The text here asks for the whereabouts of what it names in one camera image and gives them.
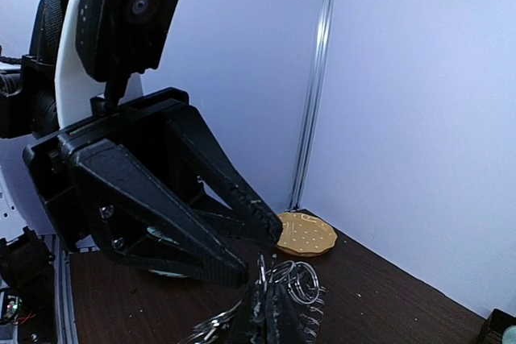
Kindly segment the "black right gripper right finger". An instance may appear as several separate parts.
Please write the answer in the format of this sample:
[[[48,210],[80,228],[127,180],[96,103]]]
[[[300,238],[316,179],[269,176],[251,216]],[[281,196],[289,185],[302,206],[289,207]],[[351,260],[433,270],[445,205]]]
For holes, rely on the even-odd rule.
[[[273,288],[273,342],[280,344],[306,344],[302,320],[293,300],[283,285]]]

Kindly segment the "metal disc with key rings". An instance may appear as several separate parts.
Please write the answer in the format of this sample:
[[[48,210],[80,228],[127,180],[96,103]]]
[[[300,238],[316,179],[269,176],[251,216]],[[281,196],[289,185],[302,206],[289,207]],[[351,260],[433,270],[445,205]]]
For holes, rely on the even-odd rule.
[[[316,343],[324,318],[324,297],[314,267],[305,261],[267,264],[257,260],[258,278],[242,300],[193,327],[183,343]]]

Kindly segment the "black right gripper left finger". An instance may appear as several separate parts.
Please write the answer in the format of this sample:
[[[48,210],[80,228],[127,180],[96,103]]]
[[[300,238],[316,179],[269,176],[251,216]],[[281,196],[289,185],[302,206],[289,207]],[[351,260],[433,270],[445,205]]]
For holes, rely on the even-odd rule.
[[[273,282],[250,284],[237,309],[229,343],[278,343],[273,316]]]

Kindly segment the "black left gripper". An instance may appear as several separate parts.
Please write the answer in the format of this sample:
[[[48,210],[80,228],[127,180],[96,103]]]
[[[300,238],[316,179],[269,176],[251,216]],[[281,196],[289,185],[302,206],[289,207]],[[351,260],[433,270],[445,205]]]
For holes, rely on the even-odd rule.
[[[274,247],[282,222],[239,174],[187,92],[163,89],[27,146],[23,161],[65,248],[84,238],[116,263],[228,288],[248,266],[177,189],[183,160],[230,206],[204,209],[221,234]]]

